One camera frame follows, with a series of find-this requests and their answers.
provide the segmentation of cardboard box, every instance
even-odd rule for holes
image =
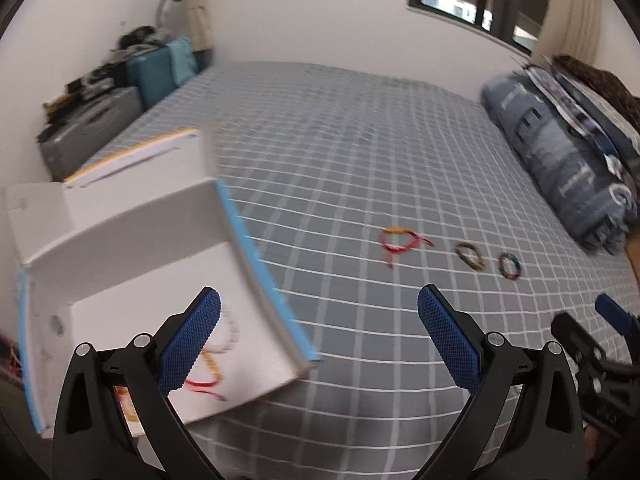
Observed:
[[[44,437],[78,344],[119,348],[153,334],[203,286],[219,292],[222,316],[190,384],[169,395],[185,423],[266,394],[319,360],[217,179],[211,133],[161,136],[62,184],[8,188],[5,199],[24,269],[25,390]],[[142,434],[119,394],[132,433]]]

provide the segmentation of suitcase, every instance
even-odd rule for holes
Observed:
[[[129,59],[127,75],[129,84],[140,90],[145,111],[178,88],[174,81],[171,51],[166,46]]]
[[[53,180],[71,176],[140,115],[138,90],[118,88],[50,126],[38,136],[38,143]]]

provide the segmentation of blue tape edge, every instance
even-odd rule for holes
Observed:
[[[27,361],[27,290],[29,286],[29,271],[23,269],[18,277],[18,348],[20,349],[20,369],[22,370],[22,384],[24,385],[24,395],[27,397],[27,406],[31,416],[31,423],[36,433],[42,434],[42,425],[38,417],[36,402],[33,398],[33,390],[29,380],[29,363]]]
[[[273,305],[276,314],[278,314],[287,330],[289,330],[293,341],[296,343],[298,349],[306,360],[322,361],[322,358],[318,355],[313,344],[306,336],[305,331],[296,323],[296,317],[291,311],[289,305],[283,300],[282,296],[276,290],[276,284],[269,273],[269,269],[267,269],[267,266],[258,256],[255,246],[249,238],[249,233],[246,231],[242,220],[238,216],[238,210],[231,200],[231,195],[226,188],[225,181],[217,179],[216,187],[218,188],[218,193],[222,199],[222,205],[225,209],[226,217],[233,229],[236,240],[240,244],[242,253],[252,268],[254,276],[258,280],[262,290],[264,290],[269,301]]]

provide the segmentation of brown blanket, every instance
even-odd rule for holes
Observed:
[[[582,81],[604,97],[620,115],[640,132],[640,98],[631,95],[615,75],[566,55],[554,56],[553,66]]]

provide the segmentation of beaded bracelet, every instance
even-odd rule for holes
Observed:
[[[516,272],[514,274],[511,274],[504,269],[505,260],[511,260],[513,262],[513,265],[515,265]],[[522,265],[520,264],[519,259],[517,259],[516,256],[511,253],[500,254],[500,256],[498,257],[498,270],[506,280],[517,280],[522,275]]]
[[[471,249],[475,253],[475,255],[478,258],[478,260],[476,262],[473,261],[469,256],[467,256],[465,253],[463,253],[462,249]],[[463,262],[465,262],[473,270],[483,270],[484,269],[484,258],[482,257],[482,253],[472,243],[460,242],[458,245],[456,245],[456,254],[459,256],[459,258]]]

